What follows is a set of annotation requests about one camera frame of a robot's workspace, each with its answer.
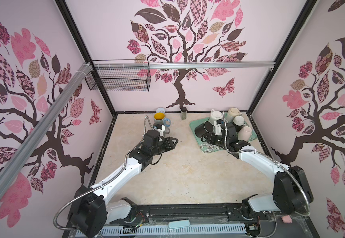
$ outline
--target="pink sponge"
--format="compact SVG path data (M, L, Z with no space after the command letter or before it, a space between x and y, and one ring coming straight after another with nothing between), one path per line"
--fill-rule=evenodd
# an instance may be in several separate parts
M289 215L283 216L282 221L284 223L293 223L293 220L291 219L291 217Z

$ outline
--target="black cable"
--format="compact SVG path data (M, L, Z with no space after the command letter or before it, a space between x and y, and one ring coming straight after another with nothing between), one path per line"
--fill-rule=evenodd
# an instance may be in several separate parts
M158 161L156 162L156 163L150 163L151 165L156 165L156 164L158 164L158 162L159 162L159 160L161 159L161 157L162 157L162 154L160 154L160 157L159 157L159 159L158 159Z

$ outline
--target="wall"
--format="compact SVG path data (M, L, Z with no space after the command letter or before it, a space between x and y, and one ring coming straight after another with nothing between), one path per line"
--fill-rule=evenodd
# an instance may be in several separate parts
M83 62L52 0L0 0L0 171ZM83 81L1 199L0 237L62 235L53 216L88 182L110 121Z
M253 116L275 159L306 172L319 235L345 237L345 1L319 2Z
M136 58L140 62L144 59L273 61L305 3L304 0L67 2L94 60ZM266 72L266 68L179 69L178 73L174 69L151 70L149 92L108 94L117 111L157 107L177 111L183 106L188 110L233 106L247 110Z

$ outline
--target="green tray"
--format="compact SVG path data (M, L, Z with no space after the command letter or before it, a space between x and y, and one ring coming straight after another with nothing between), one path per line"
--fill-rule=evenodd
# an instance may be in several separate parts
M189 123L189 127L191 128L191 131L196 139L196 141L198 142L198 145L199 145L199 148L201 151L203 151L204 153L211 153L211 152L215 152L215 151L218 151L218 150L221 150L219 148L219 146L217 145L211 145L211 144L208 144L207 142L202 142L200 140L200 138L198 138L196 135L195 135L195 128L197 126L199 126L200 124L203 124L205 121L208 121L209 120L209 117L206 117L206 118L203 118L203 119L198 119L198 120L194 120L194 121L191 121ZM249 138L248 141L251 141L251 140L256 140L257 139L257 135L256 135L256 132L254 132L253 128L252 128L252 135L251 137Z

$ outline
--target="metal flexible conduit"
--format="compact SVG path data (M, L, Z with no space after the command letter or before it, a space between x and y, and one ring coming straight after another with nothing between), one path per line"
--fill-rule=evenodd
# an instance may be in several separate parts
M282 166L278 161L276 161L275 159L273 158L270 158L269 156L261 153L261 152L258 152L258 151L255 151L255 150L240 150L240 151L236 151L236 152L232 152L230 151L228 148L227 148L227 133L228 133L228 129L227 129L227 124L225 123L225 114L223 112L223 122L224 122L224 125L225 125L225 138L224 138L224 148L227 150L228 153L232 154L232 155L235 155L235 154L239 154L239 153L242 153L242 152L252 152L252 153L256 153L256 154L259 154L259 155L262 155L262 156L265 156L266 158L270 159L274 164L276 164L278 167L280 167L281 169L283 169L285 171L285 173L287 173L289 175L289 177L294 181L295 185L298 187L299 191L302 193L303 195L303 198L305 199L305 206L306 206L306 213L300 213L300 212L295 212L301 216L304 216L304 217L308 217L310 216L310 203L309 201L307 200L307 197L306 197L306 193L303 191L303 188L302 186L299 184L299 182L295 179L295 177L287 170L285 169L284 166Z
M123 164L123 167L122 167L122 169L118 172L118 174L116 174L113 178L111 178L109 181L107 181L106 183L104 183L104 184L102 185L102 187L104 187L104 186L108 185L109 183L111 183L113 180L115 180L115 179L123 172L123 170L125 170L126 164L127 164L127 157L128 157L128 155L130 154L130 152L131 152L132 150L134 150L135 148L137 148L137 147L139 146L140 143L142 143L143 137L144 137L145 134L146 134L146 120L148 120L148 123L149 123L150 127L151 127L152 129L154 129L153 126L152 126L151 123L150 123L149 117L148 117L148 116L145 116L145 122L144 122L144 125L143 125L142 140L141 140L133 149L131 149L131 150L129 150L129 152L127 152L127 154L125 155L125 162L124 162L124 164ZM57 223L57 218L59 217L60 213L61 213L66 207L68 207L70 204L72 204L74 201L76 201L77 199L80 199L81 197L84 197L85 195L87 195L87 194L89 194L89 193L93 193L94 191L99 190L99 189L101 189L102 187L100 186L100 187L94 188L94 189L92 189L92 190L89 190L88 192L85 192L85 193L81 194L80 196L73 198L73 199L70 200L68 203L66 203L64 206L62 206L62 207L60 208L60 210L58 210L58 211L56 212L56 215L55 215L54 220L53 220L54 226L55 226L57 229L59 229L59 230L78 230L79 228L78 228L77 226L73 226L73 227L60 226L60 225Z

